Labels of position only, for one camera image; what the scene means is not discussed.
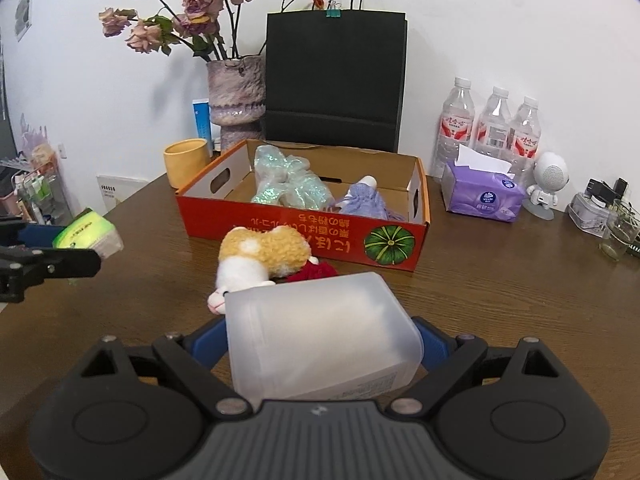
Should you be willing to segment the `green tissue packet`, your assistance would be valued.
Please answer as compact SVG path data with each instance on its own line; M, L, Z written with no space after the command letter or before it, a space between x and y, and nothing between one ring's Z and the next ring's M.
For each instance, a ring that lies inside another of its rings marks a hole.
M52 242L58 249L92 249L102 260L124 249L116 226L92 209L86 209Z

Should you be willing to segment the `white orange plush toy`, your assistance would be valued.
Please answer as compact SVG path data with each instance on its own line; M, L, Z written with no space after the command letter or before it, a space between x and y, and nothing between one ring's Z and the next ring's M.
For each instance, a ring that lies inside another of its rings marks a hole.
M224 315L224 300L230 292L274 285L276 278L287 278L307 263L318 266L319 260L292 226L266 232L237 226L221 242L215 290L207 298L207 307L213 314Z

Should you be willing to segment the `translucent plastic box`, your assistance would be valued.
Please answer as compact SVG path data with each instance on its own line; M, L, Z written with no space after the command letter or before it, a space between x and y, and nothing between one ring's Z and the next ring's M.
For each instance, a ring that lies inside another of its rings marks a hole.
M226 324L232 385L253 406L375 398L408 385L424 356L374 272L232 292Z

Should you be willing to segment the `red rose flower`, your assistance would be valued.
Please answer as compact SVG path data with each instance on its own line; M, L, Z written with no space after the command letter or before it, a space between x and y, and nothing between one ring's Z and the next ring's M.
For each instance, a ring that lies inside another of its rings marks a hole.
M301 281L320 280L320 278L335 278L338 275L334 266L324 261L313 263L308 260L296 273L289 275L285 281L295 283Z

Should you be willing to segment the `purple drawstring pouch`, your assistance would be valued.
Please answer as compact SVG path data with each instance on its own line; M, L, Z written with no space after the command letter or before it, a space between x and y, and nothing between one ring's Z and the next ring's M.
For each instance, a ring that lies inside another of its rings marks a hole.
M332 205L332 209L340 214L378 220L404 221L405 218L386 206L378 189L367 185L352 184L347 193Z

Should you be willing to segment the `white spray bottle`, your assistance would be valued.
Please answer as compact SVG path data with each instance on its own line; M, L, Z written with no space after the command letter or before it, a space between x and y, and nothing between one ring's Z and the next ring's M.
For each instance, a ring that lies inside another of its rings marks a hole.
M374 190L378 187L378 182L376 182L375 177L372 176L364 176L359 181L358 184L367 185L369 188L373 188Z

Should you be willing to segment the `iridescent plastic bag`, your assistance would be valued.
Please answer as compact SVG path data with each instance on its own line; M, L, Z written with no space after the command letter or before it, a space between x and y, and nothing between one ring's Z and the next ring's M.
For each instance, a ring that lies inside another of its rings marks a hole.
M272 145L256 148L254 176L253 204L323 210L333 202L331 191L310 170L308 159L285 155Z

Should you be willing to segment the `purple tissue pack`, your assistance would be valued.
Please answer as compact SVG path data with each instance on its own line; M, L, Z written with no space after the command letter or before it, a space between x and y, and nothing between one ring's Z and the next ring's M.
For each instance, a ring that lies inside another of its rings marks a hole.
M525 197L510 162L465 145L446 162L440 186L446 211L506 223L518 218Z

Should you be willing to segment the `yellow mug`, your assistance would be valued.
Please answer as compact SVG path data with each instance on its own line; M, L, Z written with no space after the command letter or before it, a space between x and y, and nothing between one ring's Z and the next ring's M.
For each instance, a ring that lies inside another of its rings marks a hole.
M166 146L163 152L169 184L178 190L210 162L205 139L186 139Z

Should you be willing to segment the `white robot figurine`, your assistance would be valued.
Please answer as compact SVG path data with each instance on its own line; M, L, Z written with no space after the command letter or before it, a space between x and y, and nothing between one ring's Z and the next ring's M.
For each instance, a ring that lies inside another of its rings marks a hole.
M566 187L570 173L564 158L552 152L544 152L533 166L534 183L526 188L523 207L534 217L551 221L553 209L558 204L558 193Z

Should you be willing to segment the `water bottle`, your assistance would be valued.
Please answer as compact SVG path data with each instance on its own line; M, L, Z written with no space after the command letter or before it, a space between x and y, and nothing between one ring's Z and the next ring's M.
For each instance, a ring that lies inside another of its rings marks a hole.
M509 91L505 88L493 88L478 116L473 148L480 154L500 158L506 148L511 120L508 97Z
M454 78L454 88L442 104L432 166L436 180L442 178L446 163L457 158L460 146L470 145L475 119L471 87L469 79Z
M532 168L541 137L538 101L526 96L510 122L506 154L514 180L522 184Z

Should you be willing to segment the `clear glass cup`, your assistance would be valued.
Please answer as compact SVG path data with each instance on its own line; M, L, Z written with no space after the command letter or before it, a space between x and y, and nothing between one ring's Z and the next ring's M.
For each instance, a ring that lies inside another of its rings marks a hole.
M639 213L628 200L616 198L610 207L599 249L613 261L620 261L639 234Z

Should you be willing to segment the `left water bottle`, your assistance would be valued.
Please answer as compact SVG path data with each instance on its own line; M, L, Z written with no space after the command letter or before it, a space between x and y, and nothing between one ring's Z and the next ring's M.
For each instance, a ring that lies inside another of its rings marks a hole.
M454 78L454 88L442 104L432 166L436 180L442 178L446 163L457 158L460 146L470 145L475 119L471 87L469 79Z

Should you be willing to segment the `dried pink rose bouquet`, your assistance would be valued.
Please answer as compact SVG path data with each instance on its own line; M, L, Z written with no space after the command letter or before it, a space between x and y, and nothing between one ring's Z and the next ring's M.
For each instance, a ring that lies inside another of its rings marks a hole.
M144 15L133 8L110 6L98 20L106 38L124 36L140 54L171 54L185 46L205 62L239 58L239 24L243 6L253 0L150 0L160 8Z

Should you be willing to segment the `green binder clip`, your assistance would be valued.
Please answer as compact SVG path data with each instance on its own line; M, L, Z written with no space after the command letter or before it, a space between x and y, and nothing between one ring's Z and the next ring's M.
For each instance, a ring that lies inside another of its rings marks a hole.
M326 7L327 18L340 18L342 15L341 7L337 3L329 3Z

